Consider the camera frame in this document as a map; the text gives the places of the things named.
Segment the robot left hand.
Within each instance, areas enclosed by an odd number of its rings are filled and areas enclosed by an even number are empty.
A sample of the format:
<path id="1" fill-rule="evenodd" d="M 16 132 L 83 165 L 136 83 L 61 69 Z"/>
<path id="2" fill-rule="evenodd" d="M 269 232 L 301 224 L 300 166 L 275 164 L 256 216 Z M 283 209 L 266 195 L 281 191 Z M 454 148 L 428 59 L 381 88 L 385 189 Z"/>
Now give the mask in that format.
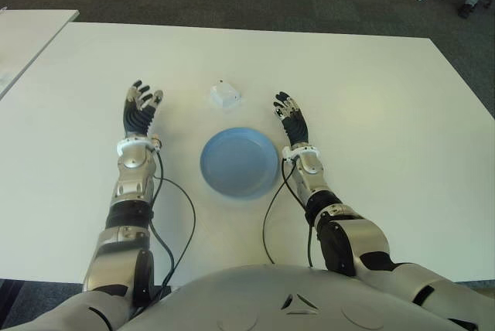
<path id="1" fill-rule="evenodd" d="M 162 99 L 163 92 L 161 90 L 151 93 L 150 86 L 144 85 L 141 80 L 135 81 L 128 88 L 123 110 L 123 126 L 126 137 L 148 135 L 149 127 Z"/>

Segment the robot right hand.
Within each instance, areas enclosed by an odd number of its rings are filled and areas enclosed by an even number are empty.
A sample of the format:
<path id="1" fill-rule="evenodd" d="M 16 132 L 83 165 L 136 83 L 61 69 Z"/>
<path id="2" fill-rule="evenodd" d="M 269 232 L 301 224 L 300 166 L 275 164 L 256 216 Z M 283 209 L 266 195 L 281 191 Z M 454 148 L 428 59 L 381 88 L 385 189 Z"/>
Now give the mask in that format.
<path id="1" fill-rule="evenodd" d="M 286 92 L 275 95 L 274 112 L 279 118 L 291 146 L 309 142 L 306 120 L 296 101 Z"/>

